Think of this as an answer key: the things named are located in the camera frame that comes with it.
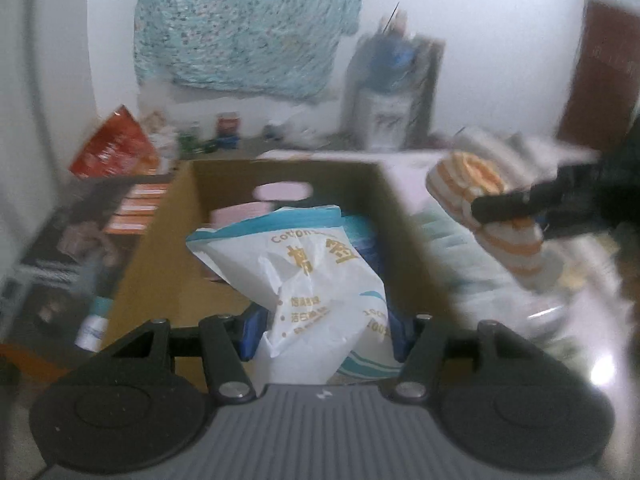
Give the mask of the orange white striped sock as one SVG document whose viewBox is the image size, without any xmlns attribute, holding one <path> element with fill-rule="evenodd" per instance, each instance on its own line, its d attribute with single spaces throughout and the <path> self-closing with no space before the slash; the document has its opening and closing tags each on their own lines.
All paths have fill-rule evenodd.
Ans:
<svg viewBox="0 0 640 480">
<path fill-rule="evenodd" d="M 544 248 L 541 226 L 531 214 L 508 211 L 509 187 L 493 162 L 451 152 L 428 170 L 425 186 L 518 284 L 532 292 L 548 292 L 559 281 L 562 258 Z"/>
</svg>

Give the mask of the white cotton pad bag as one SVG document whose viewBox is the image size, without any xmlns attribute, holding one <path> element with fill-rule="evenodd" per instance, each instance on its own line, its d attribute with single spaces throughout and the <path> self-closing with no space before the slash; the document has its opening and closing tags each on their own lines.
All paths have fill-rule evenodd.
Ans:
<svg viewBox="0 0 640 480">
<path fill-rule="evenodd" d="M 198 229 L 186 247 L 270 313 L 253 359 L 256 390 L 398 375 L 383 281 L 352 246 L 340 207 L 280 208 Z"/>
</svg>

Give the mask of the pink glitter sponge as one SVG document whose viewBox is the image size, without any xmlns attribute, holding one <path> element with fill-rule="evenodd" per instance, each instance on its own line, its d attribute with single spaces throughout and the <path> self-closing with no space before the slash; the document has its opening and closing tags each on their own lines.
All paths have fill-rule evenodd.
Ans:
<svg viewBox="0 0 640 480">
<path fill-rule="evenodd" d="M 215 209 L 210 213 L 210 227 L 219 230 L 236 222 L 270 214 L 271 211 L 273 204 L 267 202 L 249 202 Z"/>
</svg>

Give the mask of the brown wooden door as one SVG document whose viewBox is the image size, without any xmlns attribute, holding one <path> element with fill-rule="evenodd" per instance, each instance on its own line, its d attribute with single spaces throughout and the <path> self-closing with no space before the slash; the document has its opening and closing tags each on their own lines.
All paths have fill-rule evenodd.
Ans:
<svg viewBox="0 0 640 480">
<path fill-rule="evenodd" d="M 639 97 L 639 15 L 588 0 L 558 139 L 597 151 L 625 140 Z"/>
</svg>

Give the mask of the patterned framed board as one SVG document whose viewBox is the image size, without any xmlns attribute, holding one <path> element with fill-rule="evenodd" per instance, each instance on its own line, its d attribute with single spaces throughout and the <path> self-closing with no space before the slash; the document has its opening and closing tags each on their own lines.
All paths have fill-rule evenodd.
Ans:
<svg viewBox="0 0 640 480">
<path fill-rule="evenodd" d="M 412 44 L 416 47 L 416 55 L 412 66 L 412 107 L 407 145 L 409 148 L 422 148 L 431 130 L 436 88 L 446 42 L 415 36 Z"/>
</svg>

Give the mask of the brown cardboard box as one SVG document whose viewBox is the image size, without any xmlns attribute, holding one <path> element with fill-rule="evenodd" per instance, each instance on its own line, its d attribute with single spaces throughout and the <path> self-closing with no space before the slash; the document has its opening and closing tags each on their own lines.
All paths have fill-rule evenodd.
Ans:
<svg viewBox="0 0 640 480">
<path fill-rule="evenodd" d="M 365 162 L 192 160 L 120 282 L 104 339 L 258 304 L 255 385 L 395 376 L 390 316 L 461 323 L 382 170 Z"/>
</svg>

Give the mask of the white water dispenser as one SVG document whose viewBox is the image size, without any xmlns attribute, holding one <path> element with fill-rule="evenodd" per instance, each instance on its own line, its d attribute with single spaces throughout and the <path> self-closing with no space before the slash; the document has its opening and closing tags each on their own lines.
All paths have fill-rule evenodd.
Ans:
<svg viewBox="0 0 640 480">
<path fill-rule="evenodd" d="M 397 152 L 406 144 L 414 95 L 378 92 L 356 81 L 344 97 L 341 132 L 358 150 Z"/>
</svg>

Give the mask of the blue water dispenser bottle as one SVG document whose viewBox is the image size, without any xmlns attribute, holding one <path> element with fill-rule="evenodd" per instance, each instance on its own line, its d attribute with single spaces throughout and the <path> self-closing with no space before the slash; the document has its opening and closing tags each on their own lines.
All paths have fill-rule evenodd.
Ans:
<svg viewBox="0 0 640 480">
<path fill-rule="evenodd" d="M 410 79 L 416 48 L 398 32 L 377 32 L 362 47 L 362 85 L 371 91 L 394 94 L 402 91 Z"/>
</svg>

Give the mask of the red snack bag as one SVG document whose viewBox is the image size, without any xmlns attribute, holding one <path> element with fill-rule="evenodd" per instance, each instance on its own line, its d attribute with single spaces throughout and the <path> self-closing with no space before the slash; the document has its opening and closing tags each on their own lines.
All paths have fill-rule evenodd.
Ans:
<svg viewBox="0 0 640 480">
<path fill-rule="evenodd" d="M 149 176 L 160 166 L 153 144 L 126 106 L 115 110 L 68 167 L 78 178 Z"/>
</svg>

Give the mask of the teal floral hanging cloth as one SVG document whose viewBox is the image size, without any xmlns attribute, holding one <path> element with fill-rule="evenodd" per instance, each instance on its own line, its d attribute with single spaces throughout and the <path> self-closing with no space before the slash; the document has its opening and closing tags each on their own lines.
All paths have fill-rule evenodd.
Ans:
<svg viewBox="0 0 640 480">
<path fill-rule="evenodd" d="M 215 92 L 313 100 L 362 0 L 138 0 L 134 70 Z"/>
</svg>

